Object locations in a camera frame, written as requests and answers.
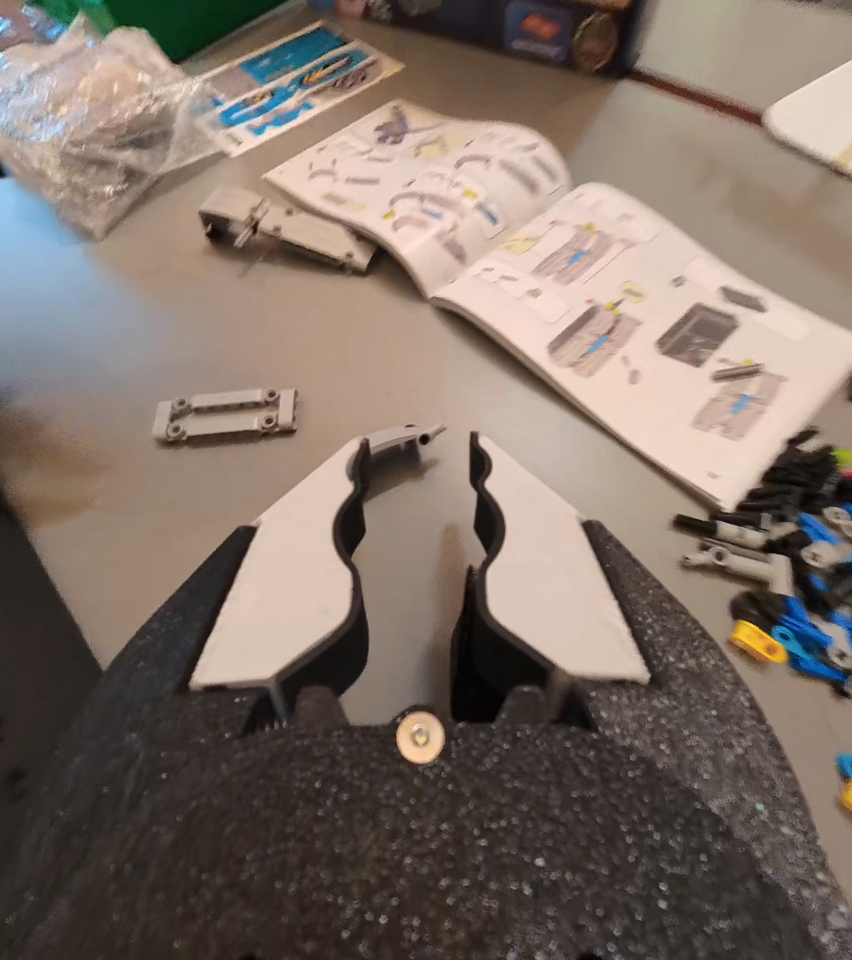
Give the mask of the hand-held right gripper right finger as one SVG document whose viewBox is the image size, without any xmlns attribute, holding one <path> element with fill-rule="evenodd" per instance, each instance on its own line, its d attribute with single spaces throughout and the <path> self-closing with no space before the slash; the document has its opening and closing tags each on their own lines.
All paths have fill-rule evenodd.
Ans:
<svg viewBox="0 0 852 960">
<path fill-rule="evenodd" d="M 473 431 L 469 482 L 483 550 L 451 641 L 451 713 L 493 722 L 518 690 L 553 722 L 586 722 L 576 689 L 646 687 L 652 668 L 597 554 L 599 526 L 488 436 Z"/>
</svg>

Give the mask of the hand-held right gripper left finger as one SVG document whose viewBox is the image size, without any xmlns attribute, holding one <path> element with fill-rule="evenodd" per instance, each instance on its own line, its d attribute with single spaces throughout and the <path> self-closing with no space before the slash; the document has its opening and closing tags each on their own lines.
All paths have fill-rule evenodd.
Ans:
<svg viewBox="0 0 852 960">
<path fill-rule="evenodd" d="M 349 439 L 252 522 L 191 692 L 264 690 L 287 714 L 307 688 L 341 697 L 357 682 L 370 632 L 353 555 L 370 461 L 369 440 Z"/>
</svg>

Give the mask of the grey brick frame piece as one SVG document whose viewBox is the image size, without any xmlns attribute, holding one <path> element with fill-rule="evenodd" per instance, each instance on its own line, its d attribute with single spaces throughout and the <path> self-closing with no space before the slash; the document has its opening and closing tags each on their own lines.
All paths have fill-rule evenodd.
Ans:
<svg viewBox="0 0 852 960">
<path fill-rule="evenodd" d="M 253 388 L 181 395 L 159 401 L 150 437 L 160 445 L 259 439 L 300 426 L 295 388 Z"/>
</svg>

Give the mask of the grey desk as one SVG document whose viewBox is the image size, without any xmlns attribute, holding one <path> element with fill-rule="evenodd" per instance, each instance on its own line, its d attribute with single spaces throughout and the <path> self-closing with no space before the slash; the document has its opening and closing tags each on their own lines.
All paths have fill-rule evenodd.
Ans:
<svg viewBox="0 0 852 960">
<path fill-rule="evenodd" d="M 165 184 L 104 243 L 0 181 L 0 484 L 106 666 L 30 794 L 2 958 L 852 958 L 852 702 L 729 650 L 731 583 L 685 575 L 686 491 L 384 258 L 255 265 L 196 207 L 396 95 L 539 129 L 577 178 L 659 210 L 852 330 L 852 183 L 762 132 L 365 29 L 404 75 L 263 150 Z M 295 433 L 157 443 L 159 402 L 294 388 Z M 244 530 L 358 434 L 445 423 L 370 470 L 354 555 L 366 670 L 275 728 L 265 691 L 191 692 Z M 602 522 L 650 691 L 579 686 L 448 724 L 473 531 L 469 435 Z"/>
</svg>

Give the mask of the pile of small brick parts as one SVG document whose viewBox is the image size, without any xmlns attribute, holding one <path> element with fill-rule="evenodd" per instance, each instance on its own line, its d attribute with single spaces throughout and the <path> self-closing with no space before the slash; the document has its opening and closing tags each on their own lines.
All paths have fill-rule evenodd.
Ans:
<svg viewBox="0 0 852 960">
<path fill-rule="evenodd" d="M 852 404 L 852 374 L 844 394 Z M 729 604 L 734 648 L 852 701 L 852 454 L 818 434 L 789 438 L 734 510 L 678 513 L 672 528 L 696 542 L 684 569 L 749 582 Z M 835 766 L 852 815 L 852 751 Z"/>
</svg>

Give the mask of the open instruction booklet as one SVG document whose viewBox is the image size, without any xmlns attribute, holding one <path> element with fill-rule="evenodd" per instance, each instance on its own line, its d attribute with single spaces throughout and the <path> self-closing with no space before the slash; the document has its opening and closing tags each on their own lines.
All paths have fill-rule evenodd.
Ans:
<svg viewBox="0 0 852 960">
<path fill-rule="evenodd" d="M 394 100 L 268 170 L 688 490 L 730 508 L 852 372 L 852 331 L 528 126 Z"/>
</svg>

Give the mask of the grey brick panel assembly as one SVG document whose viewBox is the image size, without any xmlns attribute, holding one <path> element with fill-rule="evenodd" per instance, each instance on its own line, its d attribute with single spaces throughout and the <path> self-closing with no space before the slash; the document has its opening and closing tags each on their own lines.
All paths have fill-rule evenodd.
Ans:
<svg viewBox="0 0 852 960">
<path fill-rule="evenodd" d="M 379 251 L 338 222 L 238 187 L 217 187 L 199 205 L 197 217 L 206 239 L 221 248 L 282 247 L 352 274 L 366 274 Z"/>
</svg>

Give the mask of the crumpled clear plastic bag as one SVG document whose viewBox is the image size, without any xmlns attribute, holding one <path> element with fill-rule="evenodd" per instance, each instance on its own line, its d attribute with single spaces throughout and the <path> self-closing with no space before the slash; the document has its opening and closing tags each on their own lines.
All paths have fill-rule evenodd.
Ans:
<svg viewBox="0 0 852 960">
<path fill-rule="evenodd" d="M 212 89 L 82 2 L 0 2 L 0 177 L 88 238 L 164 177 L 223 153 Z"/>
</svg>

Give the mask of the blue sticker sheet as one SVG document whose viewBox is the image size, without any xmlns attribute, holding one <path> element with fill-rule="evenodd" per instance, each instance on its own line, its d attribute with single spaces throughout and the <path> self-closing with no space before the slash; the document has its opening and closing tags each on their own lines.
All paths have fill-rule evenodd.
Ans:
<svg viewBox="0 0 852 960">
<path fill-rule="evenodd" d="M 371 44 L 316 21 L 204 74 L 194 116 L 218 149 L 236 158 L 403 68 Z"/>
</svg>

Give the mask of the dark blue toy box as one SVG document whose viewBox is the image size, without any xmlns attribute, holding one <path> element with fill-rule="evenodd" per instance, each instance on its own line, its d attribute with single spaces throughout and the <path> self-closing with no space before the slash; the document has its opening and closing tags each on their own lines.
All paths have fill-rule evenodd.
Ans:
<svg viewBox="0 0 852 960">
<path fill-rule="evenodd" d="M 636 67 L 656 1 L 311 1 L 336 18 L 364 19 L 585 76 Z"/>
</svg>

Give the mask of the green plastic bin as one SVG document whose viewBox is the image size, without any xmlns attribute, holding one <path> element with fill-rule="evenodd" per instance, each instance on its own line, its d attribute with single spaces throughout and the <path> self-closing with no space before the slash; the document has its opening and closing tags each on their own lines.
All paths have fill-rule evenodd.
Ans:
<svg viewBox="0 0 852 960">
<path fill-rule="evenodd" d="M 271 15 L 282 1 L 31 1 L 52 20 L 69 26 L 84 16 L 103 37 L 119 28 L 147 32 L 179 63 L 252 22 Z"/>
</svg>

